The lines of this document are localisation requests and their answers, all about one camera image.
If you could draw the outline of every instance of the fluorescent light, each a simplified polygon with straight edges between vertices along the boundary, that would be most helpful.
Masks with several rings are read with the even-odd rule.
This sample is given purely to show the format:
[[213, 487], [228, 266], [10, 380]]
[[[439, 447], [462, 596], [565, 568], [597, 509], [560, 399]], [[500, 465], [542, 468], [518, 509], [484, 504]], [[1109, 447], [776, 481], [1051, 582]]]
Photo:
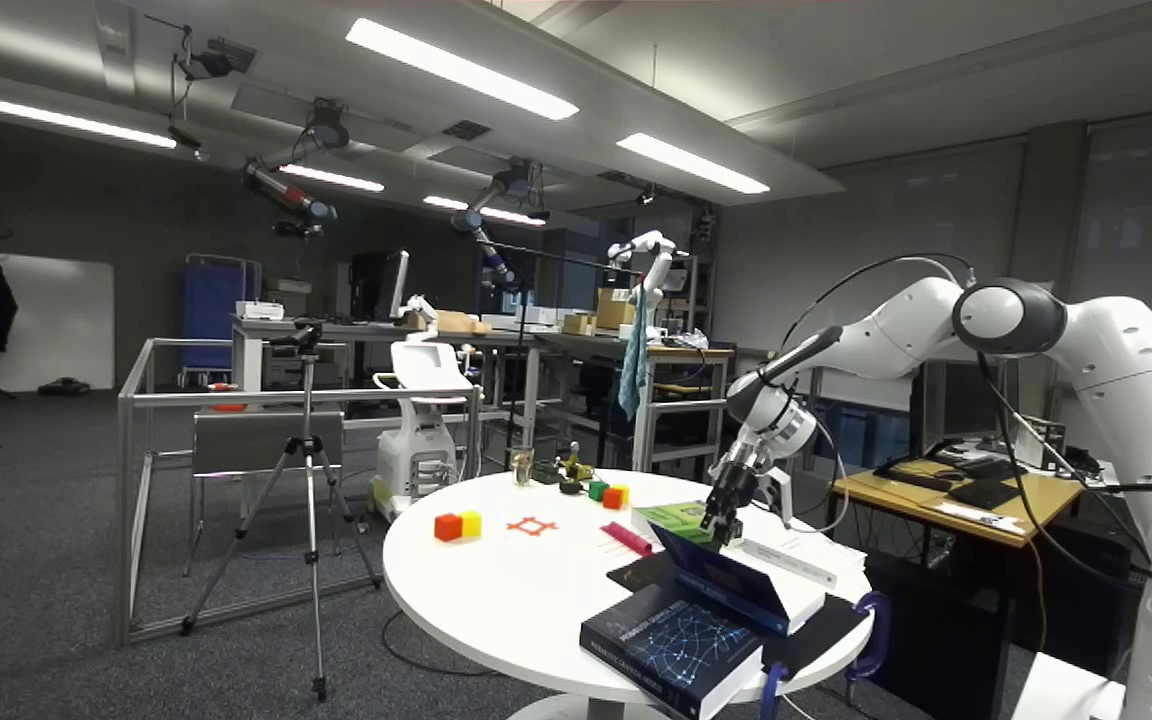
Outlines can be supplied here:
[[454, 196], [423, 196], [423, 203], [430, 203], [430, 209], [452, 209], [452, 213], [462, 213], [462, 209], [469, 209], [469, 203], [454, 199]]
[[[462, 213], [469, 203], [454, 196], [423, 196], [427, 209], [446, 209], [446, 213]], [[542, 222], [524, 218], [524, 213], [507, 213], [507, 209], [484, 209], [484, 218], [505, 222], [505, 223], [527, 223], [540, 229]]]
[[760, 185], [760, 179], [753, 179], [753, 175], [740, 175], [740, 174], [730, 174], [730, 168], [725, 168], [725, 165], [717, 165], [717, 160], [705, 160], [705, 157], [695, 157], [695, 152], [683, 152], [683, 149], [674, 149], [674, 146], [663, 146], [663, 139], [654, 139], [654, 137], [646, 137], [646, 133], [621, 137], [621, 149], [639, 152], [639, 157], [646, 157], [646, 160], [654, 160], [654, 165], [691, 174], [691, 175], [699, 175], [699, 179], [725, 185], [725, 189], [730, 189], [730, 194], [740, 194], [740, 196], [760, 196], [760, 194], [767, 194], [767, 185]]
[[524, 114], [534, 114], [534, 115], [547, 115], [547, 121], [569, 121], [577, 115], [577, 104], [542, 92], [542, 87], [531, 87], [524, 81], [512, 81], [512, 77], [500, 77], [476, 60], [462, 60], [454, 52], [444, 52], [444, 48], [430, 48], [417, 37], [402, 37], [395, 28], [384, 28], [376, 19], [353, 19], [348, 37], [353, 44], [367, 48], [367, 52], [379, 52], [379, 57], [391, 57], [398, 66], [412, 66], [412, 70], [423, 70], [439, 81], [452, 81], [452, 84], [462, 84], [470, 92], [484, 92], [484, 96], [497, 96], [505, 104], [516, 104]]
[[340, 175], [340, 174], [319, 174], [319, 168], [309, 168], [309, 165], [282, 165], [281, 174], [282, 174], [282, 175], [319, 179], [319, 185], [358, 189], [358, 194], [384, 194], [384, 185], [376, 185], [376, 179]]
[[87, 115], [46, 114], [46, 110], [10, 104], [10, 99], [0, 99], [0, 115], [19, 115], [19, 121], [35, 121], [35, 126], [74, 127], [74, 133], [90, 133], [90, 137], [126, 139], [126, 146], [174, 149], [173, 137], [120, 127], [120, 126], [99, 126], [99, 121], [87, 121]]

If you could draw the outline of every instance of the wall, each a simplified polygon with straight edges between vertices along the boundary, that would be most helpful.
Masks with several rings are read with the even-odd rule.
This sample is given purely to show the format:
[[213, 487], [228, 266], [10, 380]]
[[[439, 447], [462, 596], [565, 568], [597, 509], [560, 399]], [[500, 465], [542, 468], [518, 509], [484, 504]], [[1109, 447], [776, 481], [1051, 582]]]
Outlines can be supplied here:
[[319, 196], [340, 203], [340, 223], [319, 240], [281, 240], [273, 236], [281, 213], [235, 174], [0, 127], [0, 252], [117, 267], [117, 375], [126, 373], [144, 336], [178, 333], [178, 262], [186, 252], [257, 262], [264, 281], [309, 281], [313, 311], [337, 309], [337, 266], [367, 250], [412, 250], [417, 288], [476, 285], [476, 252], [446, 218], [345, 194]]
[[[957, 252], [979, 271], [1007, 266], [1018, 139], [837, 168], [848, 194], [725, 218], [717, 341], [781, 349], [789, 325], [848, 271], [897, 252]], [[925, 267], [885, 267], [820, 303], [803, 327], [844, 325]], [[831, 398], [903, 409], [907, 385], [837, 385]]]
[[[910, 250], [959, 252], [983, 275], [1056, 281], [1065, 301], [1152, 303], [1152, 115], [1045, 127], [1017, 139], [837, 168], [839, 196], [729, 213], [717, 266], [717, 336], [776, 349], [790, 315], [844, 271]], [[907, 271], [874, 271], [820, 320], [856, 320]], [[1093, 445], [1051, 367], [1046, 412]], [[831, 398], [903, 404], [901, 388], [831, 385]]]
[[0, 252], [0, 267], [19, 303], [8, 352], [0, 352], [0, 388], [35, 391], [61, 375], [103, 391], [117, 388], [113, 267], [90, 262], [42, 262], [10, 252]]

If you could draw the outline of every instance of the red cube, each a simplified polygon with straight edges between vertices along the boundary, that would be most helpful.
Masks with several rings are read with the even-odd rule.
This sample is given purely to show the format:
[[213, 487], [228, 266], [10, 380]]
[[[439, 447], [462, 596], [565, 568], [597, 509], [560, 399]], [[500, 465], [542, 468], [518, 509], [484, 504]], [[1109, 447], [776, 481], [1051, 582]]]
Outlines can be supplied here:
[[627, 504], [627, 487], [623, 486], [610, 486], [608, 493], [604, 493], [604, 509], [623, 509]]
[[444, 544], [460, 542], [460, 532], [462, 532], [460, 513], [444, 513], [444, 516], [430, 522], [430, 538], [444, 542]]

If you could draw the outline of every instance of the robotic arm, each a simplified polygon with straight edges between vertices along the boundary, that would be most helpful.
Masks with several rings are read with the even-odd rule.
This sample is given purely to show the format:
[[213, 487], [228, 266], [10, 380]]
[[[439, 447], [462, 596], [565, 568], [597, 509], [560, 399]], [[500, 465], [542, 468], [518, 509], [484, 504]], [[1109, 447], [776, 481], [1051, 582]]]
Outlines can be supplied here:
[[[831, 367], [856, 380], [903, 380], [925, 362], [973, 349], [1003, 355], [1051, 355], [1095, 434], [1113, 447], [1124, 486], [1152, 486], [1152, 309], [1129, 296], [1058, 303], [1041, 285], [987, 281], [959, 288], [926, 275], [885, 301], [856, 325], [824, 327], [730, 385], [737, 445], [710, 468], [705, 530], [740, 538], [737, 509], [756, 497], [760, 468], [800, 452], [814, 421], [790, 399], [790, 380]], [[1129, 497], [1152, 556], [1152, 493]]]
[[505, 258], [497, 252], [497, 240], [484, 229], [484, 203], [500, 194], [507, 194], [507, 175], [497, 175], [469, 209], [462, 209], [462, 229], [470, 236], [470, 243], [484, 258], [484, 288], [516, 288], [512, 267], [505, 266]]
[[292, 189], [281, 174], [264, 168], [258, 160], [245, 165], [249, 189], [267, 196], [282, 222], [275, 223], [281, 236], [317, 236], [329, 222], [337, 222], [337, 209]]
[[632, 266], [634, 258], [646, 258], [646, 252], [654, 252], [654, 258], [650, 258], [646, 275], [634, 285], [634, 293], [654, 293], [654, 296], [663, 296], [663, 275], [668, 275], [668, 267], [673, 267], [674, 262], [687, 262], [687, 252], [683, 252], [674, 240], [660, 236], [654, 229], [632, 236], [627, 243], [610, 243], [610, 250], [608, 250], [608, 266], [610, 266], [610, 267], [623, 267], [623, 266]]

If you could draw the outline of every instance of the tripod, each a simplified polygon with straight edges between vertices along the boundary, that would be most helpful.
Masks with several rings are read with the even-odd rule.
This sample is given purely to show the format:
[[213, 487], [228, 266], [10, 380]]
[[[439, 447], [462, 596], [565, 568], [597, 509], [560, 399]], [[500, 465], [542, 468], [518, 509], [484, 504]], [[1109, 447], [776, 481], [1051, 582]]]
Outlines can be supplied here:
[[[309, 600], [313, 600], [313, 649], [317, 649], [317, 676], [313, 676], [313, 693], [317, 702], [329, 702], [329, 662], [324, 662], [324, 596], [319, 596], [319, 516], [317, 516], [317, 468], [329, 476], [329, 497], [340, 509], [340, 522], [353, 526], [353, 513], [345, 509], [345, 497], [337, 487], [333, 468], [324, 465], [324, 440], [313, 435], [313, 388], [317, 388], [317, 343], [319, 343], [319, 325], [296, 325], [292, 341], [281, 341], [282, 349], [299, 352], [299, 375], [303, 375], [303, 404], [299, 404], [299, 435], [292, 435], [273, 468], [273, 476], [258, 486], [257, 504], [239, 513], [239, 530], [230, 532], [203, 596], [190, 603], [190, 614], [178, 620], [178, 636], [186, 636], [206, 603], [206, 596], [217, 593], [228, 560], [235, 556], [235, 547], [249, 542], [258, 504], [267, 499], [273, 486], [282, 476], [288, 465], [299, 461], [303, 468], [303, 568], [309, 568]], [[357, 532], [358, 556], [367, 564], [370, 584], [379, 584], [379, 572], [367, 560], [363, 547], [363, 530]]]

